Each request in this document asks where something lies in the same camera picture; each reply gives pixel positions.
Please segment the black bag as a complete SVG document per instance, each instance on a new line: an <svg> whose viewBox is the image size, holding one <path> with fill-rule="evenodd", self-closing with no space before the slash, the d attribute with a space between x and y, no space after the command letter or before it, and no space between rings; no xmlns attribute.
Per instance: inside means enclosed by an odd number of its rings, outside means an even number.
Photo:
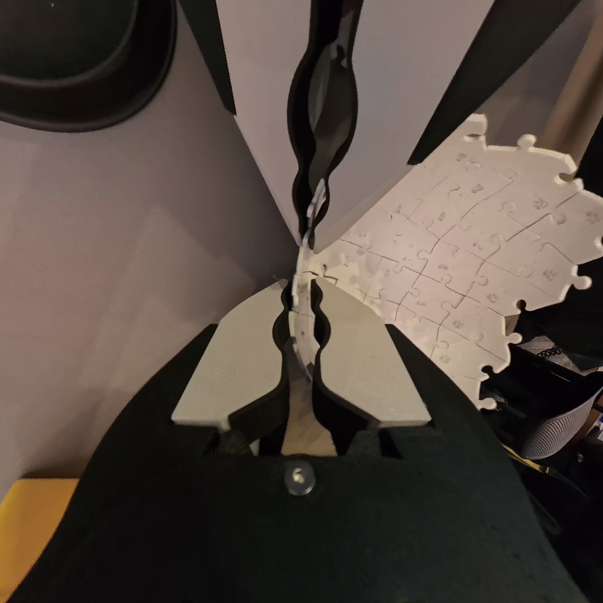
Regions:
<svg viewBox="0 0 603 603"><path fill-rule="evenodd" d="M602 375L602 358L570 351L542 335L523 344L510 344L508 368L522 378L558 385L576 385L592 374Z"/></svg>

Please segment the white partly built puzzle ball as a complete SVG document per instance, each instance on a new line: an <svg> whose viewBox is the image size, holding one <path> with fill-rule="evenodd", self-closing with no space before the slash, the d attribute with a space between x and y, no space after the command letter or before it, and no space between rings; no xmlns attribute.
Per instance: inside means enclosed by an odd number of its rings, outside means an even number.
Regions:
<svg viewBox="0 0 603 603"><path fill-rule="evenodd" d="M312 379L311 282L324 277L394 324L478 409L490 366L510 363L520 337L506 319L563 301L590 279L578 266L602 256L602 198L574 177L569 155L486 142L469 116L426 160L320 253L300 249L290 333Z"/></svg>

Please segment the black round dish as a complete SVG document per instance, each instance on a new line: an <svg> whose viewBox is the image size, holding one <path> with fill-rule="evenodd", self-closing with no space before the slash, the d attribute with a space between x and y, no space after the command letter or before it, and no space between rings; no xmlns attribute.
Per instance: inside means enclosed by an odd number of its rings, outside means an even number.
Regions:
<svg viewBox="0 0 603 603"><path fill-rule="evenodd" d="M1 121L93 132L140 112L162 87L175 1L1 1Z"/></svg>

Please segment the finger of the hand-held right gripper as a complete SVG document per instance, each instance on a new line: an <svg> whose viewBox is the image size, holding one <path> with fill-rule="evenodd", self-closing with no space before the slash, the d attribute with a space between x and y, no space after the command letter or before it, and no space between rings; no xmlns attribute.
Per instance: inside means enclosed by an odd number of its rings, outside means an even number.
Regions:
<svg viewBox="0 0 603 603"><path fill-rule="evenodd" d="M323 251L411 170L408 160L493 1L364 1L352 52L358 115L315 229Z"/></svg>
<svg viewBox="0 0 603 603"><path fill-rule="evenodd" d="M322 1L217 1L235 121L298 245L316 152L308 114Z"/></svg>

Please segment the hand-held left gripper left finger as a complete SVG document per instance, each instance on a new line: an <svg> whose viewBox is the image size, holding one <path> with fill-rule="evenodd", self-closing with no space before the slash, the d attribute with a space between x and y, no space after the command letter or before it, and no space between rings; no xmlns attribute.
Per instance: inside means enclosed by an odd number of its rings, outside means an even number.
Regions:
<svg viewBox="0 0 603 603"><path fill-rule="evenodd" d="M175 424L228 429L237 411L277 388L282 353L273 329L285 310L287 285L285 279L274 282L218 323L172 413Z"/></svg>

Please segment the yellow box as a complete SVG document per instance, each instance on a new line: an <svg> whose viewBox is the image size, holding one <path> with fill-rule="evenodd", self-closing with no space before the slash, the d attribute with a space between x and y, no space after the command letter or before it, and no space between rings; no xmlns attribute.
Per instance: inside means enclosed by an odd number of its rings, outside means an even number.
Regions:
<svg viewBox="0 0 603 603"><path fill-rule="evenodd" d="M56 531L75 478L17 480L1 504L1 602L6 602Z"/></svg>

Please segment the white puzzle piece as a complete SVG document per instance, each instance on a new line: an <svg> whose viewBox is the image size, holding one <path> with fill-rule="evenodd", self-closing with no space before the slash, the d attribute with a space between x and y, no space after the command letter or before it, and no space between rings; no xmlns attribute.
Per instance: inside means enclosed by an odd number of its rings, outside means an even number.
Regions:
<svg viewBox="0 0 603 603"><path fill-rule="evenodd" d="M321 208L327 201L328 188L324 178L321 178L309 207L307 208L307 229L303 237L302 247L313 250L315 242L315 229L319 221L322 219L319 217Z"/></svg>

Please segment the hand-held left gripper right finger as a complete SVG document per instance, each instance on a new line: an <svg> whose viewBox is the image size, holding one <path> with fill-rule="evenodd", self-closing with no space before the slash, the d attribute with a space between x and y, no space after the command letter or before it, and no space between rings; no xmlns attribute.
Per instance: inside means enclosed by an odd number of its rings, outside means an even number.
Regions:
<svg viewBox="0 0 603 603"><path fill-rule="evenodd" d="M315 318L326 320L321 381L379 427L418 427L432 417L385 323L373 309L324 277L316 278Z"/></svg>

